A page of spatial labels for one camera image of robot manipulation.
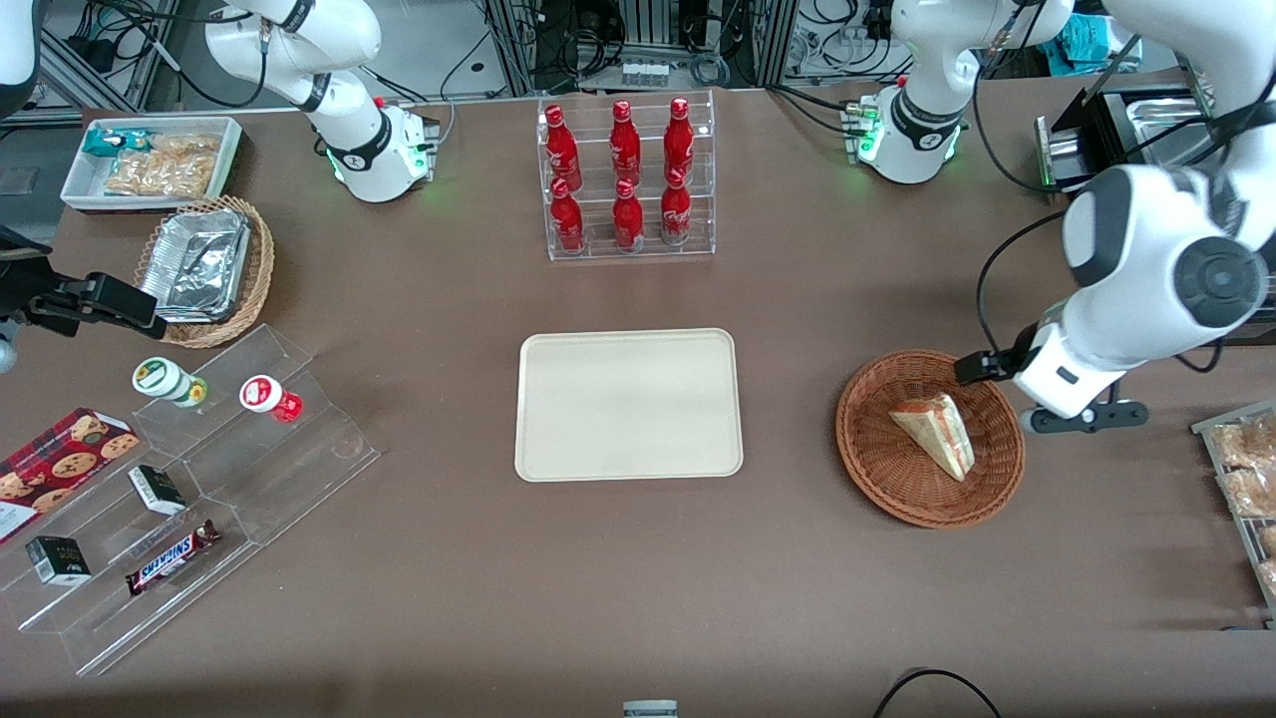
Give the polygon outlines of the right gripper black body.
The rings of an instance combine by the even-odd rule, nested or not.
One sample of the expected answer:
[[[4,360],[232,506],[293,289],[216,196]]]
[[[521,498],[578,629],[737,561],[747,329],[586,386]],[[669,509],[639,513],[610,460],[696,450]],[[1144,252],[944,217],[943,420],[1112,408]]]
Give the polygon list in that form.
[[[48,318],[28,318],[29,305],[57,289],[59,278],[48,258],[52,247],[46,242],[1,226],[1,326],[3,335],[17,335],[19,324],[63,333],[63,321]]]

